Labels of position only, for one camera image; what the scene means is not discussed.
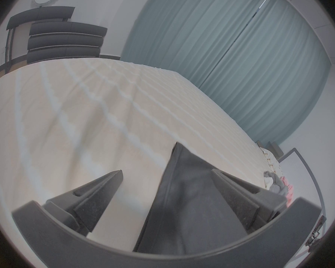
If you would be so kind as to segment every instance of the wooden floor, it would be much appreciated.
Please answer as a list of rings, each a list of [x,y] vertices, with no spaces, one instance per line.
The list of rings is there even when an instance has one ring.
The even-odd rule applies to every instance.
[[[14,64],[14,65],[11,66],[9,73],[12,72],[12,71],[14,71],[15,69],[21,68],[21,67],[23,67],[23,66],[25,66],[25,65],[27,65],[26,60],[21,61],[21,62],[19,62],[19,63],[17,63],[17,64]],[[4,75],[5,75],[5,71],[2,70],[2,71],[0,72],[0,78],[1,78],[2,76],[4,76]]]

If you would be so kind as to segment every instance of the curtain fold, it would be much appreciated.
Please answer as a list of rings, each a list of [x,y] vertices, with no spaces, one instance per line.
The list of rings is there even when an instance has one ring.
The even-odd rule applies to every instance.
[[[267,0],[200,89],[253,139],[284,141],[313,109],[331,63],[285,0]]]
[[[173,70],[199,87],[263,0],[149,0],[121,60]]]

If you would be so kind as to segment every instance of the pink cloth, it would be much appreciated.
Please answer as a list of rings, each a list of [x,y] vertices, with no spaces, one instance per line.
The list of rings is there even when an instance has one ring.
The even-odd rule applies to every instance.
[[[293,186],[291,184],[289,184],[289,182],[287,181],[287,179],[284,176],[282,176],[280,179],[283,182],[283,184],[285,184],[286,186],[288,186],[288,194],[286,195],[286,199],[288,200],[286,202],[286,206],[288,207],[288,206],[290,206],[291,201],[293,199],[293,191],[294,191],[294,189],[293,189]]]

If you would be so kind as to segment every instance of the gray cloth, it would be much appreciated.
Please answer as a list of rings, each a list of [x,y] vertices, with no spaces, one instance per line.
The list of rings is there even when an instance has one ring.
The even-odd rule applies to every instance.
[[[267,172],[264,172],[264,177],[265,178],[271,177],[273,179],[273,185],[269,189],[271,192],[286,197],[289,191],[288,186],[286,186],[282,182],[282,180],[277,176],[276,173],[267,171]]]
[[[213,168],[176,143],[134,251],[195,254],[247,236],[216,189]]]

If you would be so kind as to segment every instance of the bed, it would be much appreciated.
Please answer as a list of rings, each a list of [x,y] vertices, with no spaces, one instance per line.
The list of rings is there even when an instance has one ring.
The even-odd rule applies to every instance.
[[[176,72],[83,58],[6,74],[0,78],[2,229],[15,246],[27,246],[12,210],[121,169],[123,183],[88,238],[132,251],[176,142],[265,188],[270,166],[264,153]]]

